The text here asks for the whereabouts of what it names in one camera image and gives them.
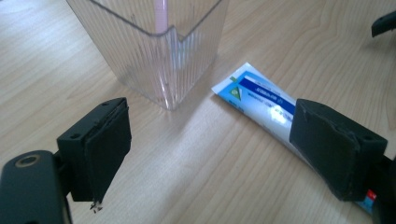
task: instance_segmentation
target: clear plastic container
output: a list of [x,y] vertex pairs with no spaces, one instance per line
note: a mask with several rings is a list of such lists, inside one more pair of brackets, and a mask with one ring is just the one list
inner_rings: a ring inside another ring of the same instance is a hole
[[118,80],[175,109],[214,61],[229,0],[67,0]]

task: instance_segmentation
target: tube label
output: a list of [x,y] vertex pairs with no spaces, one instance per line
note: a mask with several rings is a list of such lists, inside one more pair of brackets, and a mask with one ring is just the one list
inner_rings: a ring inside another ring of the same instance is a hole
[[259,123],[305,161],[289,142],[295,100],[253,66],[245,63],[212,91]]

